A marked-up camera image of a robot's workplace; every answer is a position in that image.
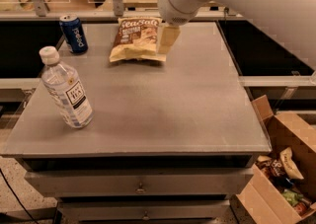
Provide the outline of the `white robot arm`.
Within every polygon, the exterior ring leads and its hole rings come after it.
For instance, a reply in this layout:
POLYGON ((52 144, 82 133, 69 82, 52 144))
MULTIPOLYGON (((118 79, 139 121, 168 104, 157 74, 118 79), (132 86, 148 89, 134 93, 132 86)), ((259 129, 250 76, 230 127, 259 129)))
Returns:
POLYGON ((158 10, 164 21, 181 26, 210 1, 236 11, 316 69, 316 0, 158 0, 158 10))

